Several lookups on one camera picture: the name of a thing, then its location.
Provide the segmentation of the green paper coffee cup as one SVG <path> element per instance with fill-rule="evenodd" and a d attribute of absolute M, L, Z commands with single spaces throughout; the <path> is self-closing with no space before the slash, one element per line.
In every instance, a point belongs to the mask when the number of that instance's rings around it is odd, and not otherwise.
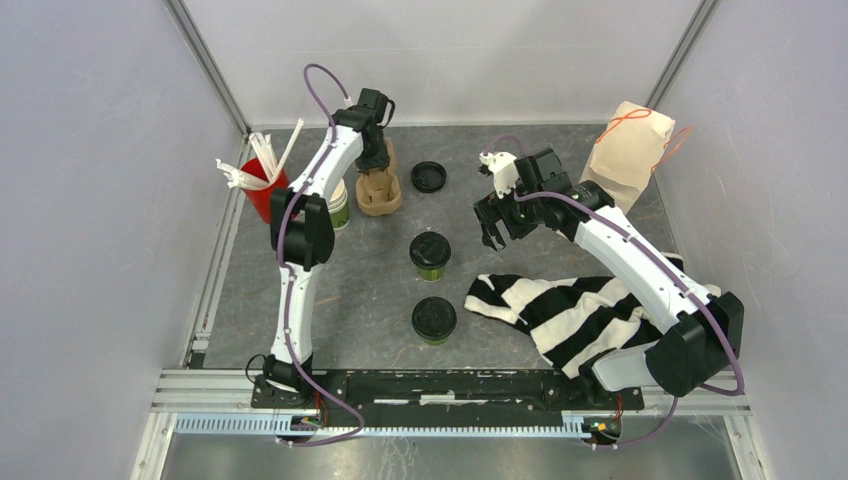
<path fill-rule="evenodd" d="M 439 346 L 444 344 L 447 339 L 450 337 L 450 332 L 440 332 L 437 334 L 430 333 L 418 333 L 418 336 L 428 345 L 430 346 Z"/>

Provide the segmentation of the black coffee lid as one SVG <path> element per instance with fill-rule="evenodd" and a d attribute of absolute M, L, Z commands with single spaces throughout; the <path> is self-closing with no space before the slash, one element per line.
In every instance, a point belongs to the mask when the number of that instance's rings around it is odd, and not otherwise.
<path fill-rule="evenodd" d="M 409 245 L 409 256 L 417 268 L 434 270 L 444 267 L 451 258 L 449 241 L 440 233 L 425 231 L 416 235 Z"/>
<path fill-rule="evenodd" d="M 457 325 L 453 305 L 442 297 L 431 296 L 420 300 L 412 311 L 411 324 L 418 334 L 452 332 Z"/>

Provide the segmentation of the brown paper bag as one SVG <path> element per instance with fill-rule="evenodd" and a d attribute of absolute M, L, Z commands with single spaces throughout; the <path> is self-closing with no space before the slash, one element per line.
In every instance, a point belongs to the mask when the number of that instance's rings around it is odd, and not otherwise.
<path fill-rule="evenodd" d="M 671 117 L 624 101 L 595 140 L 579 178 L 601 187 L 627 213 L 646 190 L 655 170 L 670 159 L 693 128 L 676 128 Z"/>

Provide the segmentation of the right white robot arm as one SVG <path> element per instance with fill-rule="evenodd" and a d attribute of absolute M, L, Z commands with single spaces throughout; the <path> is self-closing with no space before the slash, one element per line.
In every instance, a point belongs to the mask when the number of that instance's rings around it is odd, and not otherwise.
<path fill-rule="evenodd" d="M 479 159 L 494 184 L 473 207 L 486 246 L 501 250 L 544 226 L 592 254 L 610 277 L 482 275 L 469 309 L 528 334 L 551 366 L 579 378 L 578 396 L 591 408 L 630 387 L 658 386 L 676 397 L 712 390 L 724 369 L 736 380 L 729 394 L 744 392 L 744 307 L 734 294 L 688 277 L 601 186 L 572 183 L 552 150 L 524 157 L 485 151 Z"/>

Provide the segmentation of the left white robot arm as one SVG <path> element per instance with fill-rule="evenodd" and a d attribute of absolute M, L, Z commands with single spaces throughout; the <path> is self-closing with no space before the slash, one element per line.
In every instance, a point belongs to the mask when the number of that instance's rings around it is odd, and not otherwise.
<path fill-rule="evenodd" d="M 317 276 L 334 249 L 328 198 L 349 167 L 389 165 L 383 140 L 384 115 L 364 107 L 340 109 L 304 171 L 271 195 L 271 240 L 281 279 L 279 314 L 271 351 L 258 383 L 275 389 L 290 407 L 314 394 L 311 373 L 312 311 Z"/>

